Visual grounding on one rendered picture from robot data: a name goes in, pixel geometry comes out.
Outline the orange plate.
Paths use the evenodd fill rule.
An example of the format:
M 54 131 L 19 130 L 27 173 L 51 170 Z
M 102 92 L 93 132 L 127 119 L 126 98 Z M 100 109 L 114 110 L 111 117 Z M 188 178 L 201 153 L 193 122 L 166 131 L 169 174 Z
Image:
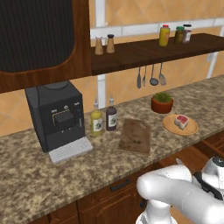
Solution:
M 175 118 L 177 115 L 172 114 L 168 115 L 163 119 L 163 125 L 164 127 L 169 130 L 171 133 L 180 135 L 180 136 L 190 136 L 192 134 L 195 134 L 199 126 L 198 124 L 192 119 L 189 119 L 189 123 L 184 129 L 180 129 L 176 124 L 175 124 Z

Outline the red and white meat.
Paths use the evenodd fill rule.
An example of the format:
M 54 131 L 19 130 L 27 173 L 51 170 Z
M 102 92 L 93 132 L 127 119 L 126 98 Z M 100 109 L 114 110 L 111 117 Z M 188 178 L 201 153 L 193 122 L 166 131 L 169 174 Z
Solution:
M 183 130 L 189 123 L 189 118 L 185 115 L 177 115 L 174 123 Z

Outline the dark brown sauce bottle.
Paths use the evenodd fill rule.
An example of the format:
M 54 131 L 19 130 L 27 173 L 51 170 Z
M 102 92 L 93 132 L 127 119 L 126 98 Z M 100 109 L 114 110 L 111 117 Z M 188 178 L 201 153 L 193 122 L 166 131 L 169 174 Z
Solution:
M 117 125 L 117 111 L 114 107 L 114 98 L 110 96 L 109 106 L 106 110 L 106 130 L 113 131 L 116 130 Z

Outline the yellow oil bottle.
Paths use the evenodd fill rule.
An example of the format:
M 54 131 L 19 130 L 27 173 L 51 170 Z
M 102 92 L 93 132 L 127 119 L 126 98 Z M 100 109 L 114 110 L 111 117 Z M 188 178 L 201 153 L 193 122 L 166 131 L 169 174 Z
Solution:
M 98 108 L 98 101 L 94 100 L 94 110 L 91 113 L 91 134 L 98 137 L 102 133 L 102 112 Z

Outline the grey hanging spoon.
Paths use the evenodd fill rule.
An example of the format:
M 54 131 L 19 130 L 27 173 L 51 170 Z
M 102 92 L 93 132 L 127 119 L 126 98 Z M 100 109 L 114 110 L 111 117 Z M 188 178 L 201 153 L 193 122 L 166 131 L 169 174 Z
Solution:
M 136 86 L 137 88 L 141 88 L 141 67 L 138 68 L 138 75 L 137 75 L 137 78 L 136 78 Z

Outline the green plant in red pot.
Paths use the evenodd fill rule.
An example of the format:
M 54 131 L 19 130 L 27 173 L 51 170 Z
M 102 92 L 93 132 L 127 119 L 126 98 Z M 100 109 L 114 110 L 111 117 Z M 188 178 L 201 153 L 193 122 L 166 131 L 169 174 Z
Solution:
M 166 92 L 159 92 L 151 98 L 151 109 L 159 114 L 167 114 L 172 110 L 173 99 Z

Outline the grey hanging ladle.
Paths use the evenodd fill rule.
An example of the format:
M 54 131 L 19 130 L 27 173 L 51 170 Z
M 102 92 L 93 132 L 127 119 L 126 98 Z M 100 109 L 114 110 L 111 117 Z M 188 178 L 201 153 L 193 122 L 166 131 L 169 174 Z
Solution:
M 150 84 L 152 86 L 156 86 L 158 84 L 158 79 L 153 78 L 153 73 L 154 73 L 154 64 L 152 65 L 151 77 L 150 77 Z

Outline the black coffee machine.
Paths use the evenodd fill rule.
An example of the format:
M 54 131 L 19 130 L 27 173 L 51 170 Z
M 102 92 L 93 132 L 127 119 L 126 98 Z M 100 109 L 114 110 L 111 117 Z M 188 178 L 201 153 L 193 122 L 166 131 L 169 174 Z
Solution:
M 85 134 L 82 93 L 69 81 L 25 90 L 42 151 L 53 163 L 93 149 Z

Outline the grey hanging spatula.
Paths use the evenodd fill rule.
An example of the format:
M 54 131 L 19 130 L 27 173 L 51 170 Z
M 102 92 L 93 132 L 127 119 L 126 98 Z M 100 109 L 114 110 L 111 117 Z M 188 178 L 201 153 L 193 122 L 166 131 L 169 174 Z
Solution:
M 159 78 L 159 81 L 160 81 L 161 86 L 164 86 L 164 85 L 166 85 L 166 78 L 162 74 L 162 68 L 163 68 L 163 62 L 161 62 L 161 66 L 160 66 L 160 71 L 159 71 L 158 78 Z

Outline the tan shaker with dark cap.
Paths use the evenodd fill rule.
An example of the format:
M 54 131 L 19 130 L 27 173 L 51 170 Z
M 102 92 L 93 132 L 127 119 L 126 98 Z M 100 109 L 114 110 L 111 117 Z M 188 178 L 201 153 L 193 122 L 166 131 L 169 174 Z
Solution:
M 107 53 L 114 53 L 114 52 L 115 52 L 114 35 L 109 34 L 108 35 L 108 43 L 107 43 Z

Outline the yellow jar with red lid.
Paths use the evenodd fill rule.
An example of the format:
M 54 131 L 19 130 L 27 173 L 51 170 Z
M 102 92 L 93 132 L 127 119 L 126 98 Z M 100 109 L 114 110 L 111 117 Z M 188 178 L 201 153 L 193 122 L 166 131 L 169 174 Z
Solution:
M 170 37 L 170 27 L 168 24 L 164 24 L 161 28 L 160 28 L 160 32 L 159 32 L 159 45 L 160 46 L 167 46 L 168 45 L 168 41 L 169 41 L 169 37 Z

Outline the green jar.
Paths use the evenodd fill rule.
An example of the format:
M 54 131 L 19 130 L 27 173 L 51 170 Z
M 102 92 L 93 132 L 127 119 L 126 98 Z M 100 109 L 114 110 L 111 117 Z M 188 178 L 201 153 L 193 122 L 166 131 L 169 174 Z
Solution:
M 174 42 L 176 44 L 180 44 L 183 40 L 183 37 L 184 37 L 184 27 L 183 26 L 178 26 L 176 28 Z

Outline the dark jar with white label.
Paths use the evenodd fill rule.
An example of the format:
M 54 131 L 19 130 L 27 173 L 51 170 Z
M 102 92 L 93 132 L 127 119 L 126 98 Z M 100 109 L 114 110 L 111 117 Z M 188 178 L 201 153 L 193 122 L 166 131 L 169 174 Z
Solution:
M 189 43 L 192 34 L 192 26 L 190 24 L 184 24 L 184 37 L 183 42 Z

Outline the narrow wooden cupboard door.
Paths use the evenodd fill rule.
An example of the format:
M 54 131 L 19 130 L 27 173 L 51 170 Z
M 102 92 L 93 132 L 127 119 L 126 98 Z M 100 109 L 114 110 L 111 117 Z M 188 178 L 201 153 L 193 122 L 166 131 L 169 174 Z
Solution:
M 80 224 L 76 203 L 70 203 L 48 214 L 50 224 Z

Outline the dark wooden wall shelf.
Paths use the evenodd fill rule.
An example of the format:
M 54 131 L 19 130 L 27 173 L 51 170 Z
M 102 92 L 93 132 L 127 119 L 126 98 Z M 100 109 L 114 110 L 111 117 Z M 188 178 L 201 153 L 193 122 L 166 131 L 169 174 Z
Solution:
M 160 46 L 157 38 L 117 44 L 114 53 L 105 52 L 103 55 L 96 55 L 92 47 L 92 75 L 109 74 L 218 51 L 224 51 L 224 37 L 207 33 L 193 34 L 187 44 L 175 44 L 174 38 L 169 39 L 168 46 Z

